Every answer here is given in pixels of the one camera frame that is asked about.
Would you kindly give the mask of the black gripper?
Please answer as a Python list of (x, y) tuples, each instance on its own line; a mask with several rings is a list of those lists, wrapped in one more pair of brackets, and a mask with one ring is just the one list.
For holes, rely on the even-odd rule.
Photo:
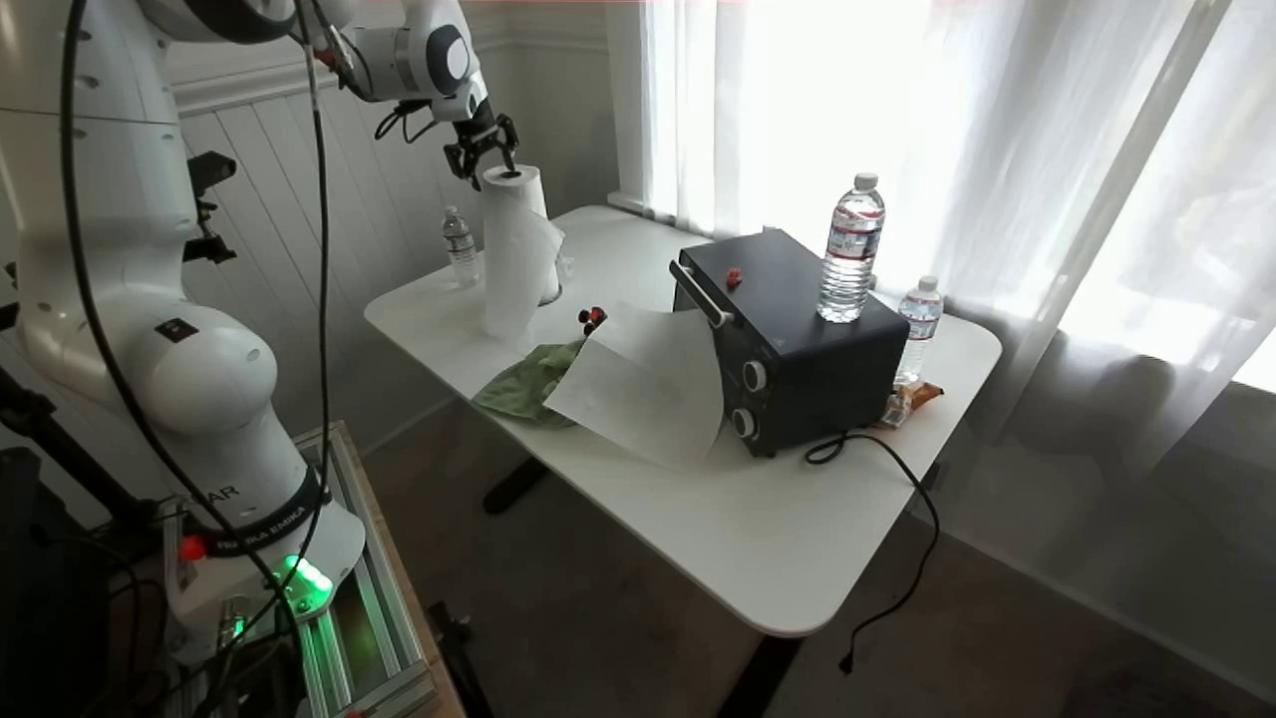
[(482, 118), (461, 118), (454, 127), (454, 138), (446, 142), (446, 167), (454, 180), (473, 183), (477, 159), (485, 150), (497, 150), (502, 180), (519, 180), (522, 172), (519, 172), (514, 148), (519, 148), (519, 130), (506, 113), (482, 115)]

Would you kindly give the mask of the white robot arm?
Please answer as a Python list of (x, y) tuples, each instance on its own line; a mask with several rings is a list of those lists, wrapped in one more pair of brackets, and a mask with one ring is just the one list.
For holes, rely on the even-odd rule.
[(15, 331), (58, 385), (139, 416), (170, 450), (219, 559), (356, 559), (364, 523), (322, 497), (275, 420), (275, 355), (183, 291), (196, 187), (164, 85), (170, 41), (292, 41), (368, 103), (425, 106), (469, 176), (514, 148), (490, 106), (461, 0), (0, 0), (3, 227)]

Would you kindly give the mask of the robot base stand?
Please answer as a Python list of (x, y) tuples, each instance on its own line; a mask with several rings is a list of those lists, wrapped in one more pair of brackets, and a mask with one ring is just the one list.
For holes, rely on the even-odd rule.
[(164, 598), (174, 639), (164, 650), (164, 718), (465, 718), (446, 643), (414, 598), (364, 460), (342, 421), (300, 438), (328, 462), (328, 511), (300, 526), (269, 590), (253, 566), (212, 603), (212, 559), (186, 562), (186, 501), (155, 514)]

